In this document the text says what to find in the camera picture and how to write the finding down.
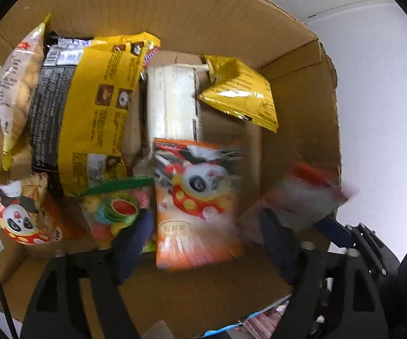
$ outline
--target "watermelon illustration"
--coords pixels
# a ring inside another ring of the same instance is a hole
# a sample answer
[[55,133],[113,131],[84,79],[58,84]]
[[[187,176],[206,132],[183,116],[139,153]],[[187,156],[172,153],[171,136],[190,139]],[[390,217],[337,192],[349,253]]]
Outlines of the watermelon illustration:
[[136,199],[123,192],[102,203],[98,211],[98,220],[104,224],[123,222],[131,225],[139,214]]

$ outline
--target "panda cartoon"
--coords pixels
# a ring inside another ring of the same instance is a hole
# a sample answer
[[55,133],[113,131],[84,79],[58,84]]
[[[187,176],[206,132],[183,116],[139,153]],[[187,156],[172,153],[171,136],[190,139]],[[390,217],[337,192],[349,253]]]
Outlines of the panda cartoon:
[[31,214],[37,214],[35,201],[22,194],[19,181],[0,185],[3,227],[8,235],[22,244],[42,244],[50,239],[39,233]]
[[184,146],[159,149],[155,154],[155,177],[168,188],[169,196],[159,208],[174,207],[186,215],[212,222],[223,217],[233,207],[229,172],[217,163],[219,154],[213,149]]

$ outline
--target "yellow packet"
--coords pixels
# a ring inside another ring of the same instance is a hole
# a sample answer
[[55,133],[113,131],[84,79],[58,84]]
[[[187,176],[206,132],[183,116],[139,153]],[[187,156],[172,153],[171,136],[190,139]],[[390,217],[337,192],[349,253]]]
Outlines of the yellow packet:
[[229,115],[277,132],[269,82],[237,58],[207,56],[211,87],[199,99]]
[[66,195],[127,176],[121,158],[133,91],[160,40],[136,35],[59,38],[30,109],[34,170],[58,172]]

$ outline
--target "red and white package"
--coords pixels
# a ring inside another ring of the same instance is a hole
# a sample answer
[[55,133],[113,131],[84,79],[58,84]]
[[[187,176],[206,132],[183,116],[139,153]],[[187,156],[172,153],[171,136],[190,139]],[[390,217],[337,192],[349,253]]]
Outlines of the red and white package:
[[240,216],[247,241],[263,244],[259,213],[274,211],[279,222],[297,232],[308,228],[343,205],[349,196],[323,170],[296,162],[292,171]]
[[156,265],[188,269],[241,255],[236,229],[239,146],[155,139]]

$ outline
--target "candy bag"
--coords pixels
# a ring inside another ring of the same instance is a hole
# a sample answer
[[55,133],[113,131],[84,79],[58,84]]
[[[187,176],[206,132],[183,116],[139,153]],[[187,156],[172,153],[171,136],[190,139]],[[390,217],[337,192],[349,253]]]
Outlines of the candy bag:
[[205,56],[205,59],[212,85],[198,98],[224,113],[277,132],[269,82],[237,58]]
[[184,269],[241,254],[235,213],[240,148],[154,141],[156,265]]
[[47,193],[48,175],[35,173],[26,179],[0,185],[0,225],[21,244],[43,244],[80,238],[84,232],[62,217]]
[[95,186],[76,195],[94,240],[112,240],[131,226],[139,209],[150,206],[151,177],[132,177]]
[[43,40],[50,14],[18,44],[7,58],[0,78],[0,126],[3,168],[12,164],[11,151],[28,120],[31,97],[43,62]]
[[160,41],[143,32],[59,38],[29,111],[32,168],[59,176],[66,195],[127,176],[121,158],[133,91]]

